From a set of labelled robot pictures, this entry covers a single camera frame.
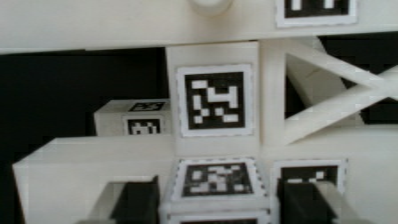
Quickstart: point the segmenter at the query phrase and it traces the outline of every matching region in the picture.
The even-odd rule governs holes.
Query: small white cube
[[[170,133],[167,99],[112,100],[94,113],[97,136]]]

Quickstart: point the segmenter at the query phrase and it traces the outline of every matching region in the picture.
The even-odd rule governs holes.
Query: white cylinder
[[[197,14],[211,17],[227,10],[232,0],[188,0],[188,2]]]

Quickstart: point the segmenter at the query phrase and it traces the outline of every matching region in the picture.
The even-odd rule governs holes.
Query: white cube
[[[161,223],[268,224],[263,180],[252,157],[181,159],[160,209]]]
[[[112,100],[96,111],[94,120],[97,136],[168,134],[168,100]]]

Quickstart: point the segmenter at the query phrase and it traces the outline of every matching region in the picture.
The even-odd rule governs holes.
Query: white frame
[[[243,128],[218,128],[218,129],[188,129],[188,112],[186,112],[186,91],[184,91],[184,76],[186,75],[206,75],[208,73],[243,72],[243,94],[245,94],[245,127]],[[254,134],[254,74],[250,64],[220,65],[220,66],[199,66],[177,68],[177,106],[179,106],[179,126],[183,137],[202,137],[202,136],[236,136]]]
[[[231,163],[245,163],[247,173],[252,185],[252,194],[243,195],[211,195],[202,197],[183,197],[183,184],[184,184],[184,175],[186,175],[186,167],[190,165],[209,165],[209,164],[231,164]],[[256,160],[250,157],[243,158],[208,158],[208,159],[181,159],[177,164],[177,173],[172,187],[172,201],[193,201],[193,200],[215,200],[215,199],[248,199],[263,197],[266,194],[264,183],[261,180]]]
[[[170,224],[183,224],[183,222],[192,221],[216,221],[216,220],[234,220],[234,219],[257,219],[257,224],[268,223],[266,211],[234,211],[220,213],[197,213],[192,215],[172,215]]]
[[[350,0],[350,11],[348,15],[341,16],[312,16],[304,18],[286,18],[284,17],[284,0],[275,0],[277,12],[275,12],[275,22],[277,27],[302,27],[302,26],[320,26],[320,25],[341,25],[357,22],[357,0]]]
[[[288,167],[337,166],[337,191],[344,193],[346,167],[348,159],[295,159],[279,160],[272,166],[270,190],[272,195],[277,193],[277,179],[280,178],[280,170]]]
[[[144,119],[158,119],[160,120],[160,133],[156,133],[156,135],[165,133],[165,117],[163,117],[163,115],[153,115],[153,114],[147,114],[147,115],[124,114],[121,116],[121,119],[122,119],[122,132],[124,132],[124,135],[133,136],[133,135],[128,134],[128,120],[131,120],[131,119],[138,119],[138,120],[144,120]]]

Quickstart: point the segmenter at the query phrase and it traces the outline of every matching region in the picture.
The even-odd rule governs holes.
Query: black and white square pattern
[[[170,224],[268,224],[266,211],[232,211],[172,215]]]
[[[252,86],[248,65],[177,69],[183,136],[250,134]]]
[[[245,163],[190,165],[183,197],[252,194]]]
[[[284,0],[284,17],[348,15],[350,0]]]
[[[284,183],[334,183],[344,192],[346,160],[286,160],[277,161],[272,170],[272,190],[277,191],[279,181]]]
[[[350,24],[357,21],[357,0],[277,0],[277,26]]]
[[[263,195],[264,186],[252,158],[179,161],[174,200]]]
[[[243,72],[184,76],[188,129],[245,127]]]
[[[160,111],[165,102],[140,102],[133,104],[129,111]]]
[[[316,183],[328,181],[337,184],[337,166],[286,167],[282,168],[282,182]]]
[[[153,135],[163,133],[163,117],[160,115],[122,116],[124,135]]]
[[[128,120],[128,134],[129,135],[160,134],[160,120],[158,119]]]

